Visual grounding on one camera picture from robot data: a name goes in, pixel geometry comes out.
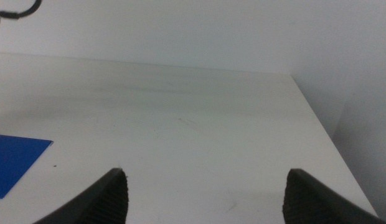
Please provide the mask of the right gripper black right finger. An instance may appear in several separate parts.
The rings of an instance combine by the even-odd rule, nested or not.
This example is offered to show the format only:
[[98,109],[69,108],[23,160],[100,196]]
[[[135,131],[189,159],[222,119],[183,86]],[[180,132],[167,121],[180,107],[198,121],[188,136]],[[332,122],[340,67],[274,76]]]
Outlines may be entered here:
[[386,224],[302,169],[288,172],[282,212],[287,224]]

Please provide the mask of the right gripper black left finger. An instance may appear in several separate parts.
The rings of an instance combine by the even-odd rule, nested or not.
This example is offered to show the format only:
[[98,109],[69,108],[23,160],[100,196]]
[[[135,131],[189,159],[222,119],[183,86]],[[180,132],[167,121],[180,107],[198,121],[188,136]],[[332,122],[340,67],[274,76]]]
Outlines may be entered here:
[[94,184],[38,224],[125,224],[128,214],[128,181],[125,172],[112,168]]

